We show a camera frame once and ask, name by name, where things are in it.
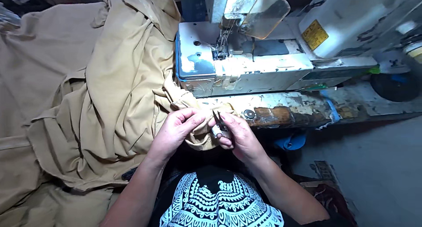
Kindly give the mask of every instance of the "sewing machine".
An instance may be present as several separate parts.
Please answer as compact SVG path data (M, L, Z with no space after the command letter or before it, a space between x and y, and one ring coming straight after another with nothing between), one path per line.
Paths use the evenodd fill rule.
M392 49L422 63L422 0L313 0L300 12L286 0L205 2L209 21L180 23L176 37L176 79L197 98L324 90Z

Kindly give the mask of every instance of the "beige fabric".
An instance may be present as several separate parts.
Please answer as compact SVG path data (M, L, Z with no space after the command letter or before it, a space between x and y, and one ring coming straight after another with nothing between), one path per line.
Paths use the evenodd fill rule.
M45 110L66 74L87 66L102 28L90 25L105 3L56 5L0 29L0 75L24 119Z
M167 113L203 106L172 80L180 19L174 1L108 3L86 83L84 70L70 74L28 132L41 167L79 190L125 184L121 175L142 161ZM189 144L213 148L208 130L204 122Z
M26 136L0 138L0 214L37 189L40 175Z
M0 75L0 139L25 134L24 118Z
M24 203L0 215L8 227L94 227L107 213L112 191L67 193L52 184L42 184Z
M0 76L0 214L40 184L40 166L23 123L18 105Z

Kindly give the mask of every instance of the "hand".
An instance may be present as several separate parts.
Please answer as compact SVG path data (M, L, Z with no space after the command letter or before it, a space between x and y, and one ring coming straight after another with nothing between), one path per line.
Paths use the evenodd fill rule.
M220 116L234 136L233 144L230 139L217 134L217 139L224 149L233 149L233 154L245 164L254 162L261 157L267 157L264 148L245 119L229 113L220 113ZM215 124L214 119L208 123L210 127Z
M148 154L168 160L182 144L186 136L205 120L205 114L197 108L184 108L168 114L160 131L152 141Z

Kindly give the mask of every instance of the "metal screw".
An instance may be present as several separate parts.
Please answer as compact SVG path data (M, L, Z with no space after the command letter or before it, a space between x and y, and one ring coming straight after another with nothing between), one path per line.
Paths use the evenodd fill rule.
M241 25L240 26L240 30L242 30L243 32L246 32L249 30L249 25Z
M250 109L246 109L245 111L243 111L243 115L246 118L249 118L249 119L254 119L255 118L255 112L252 111L252 110L250 110Z

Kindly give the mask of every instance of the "tribal pattern print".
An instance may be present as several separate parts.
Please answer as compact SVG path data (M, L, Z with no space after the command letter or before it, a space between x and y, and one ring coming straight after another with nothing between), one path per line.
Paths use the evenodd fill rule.
M199 187L196 173L183 176L172 205L160 218L160 227L282 227L281 212L265 204L252 184L238 175L231 183L219 181L213 194Z

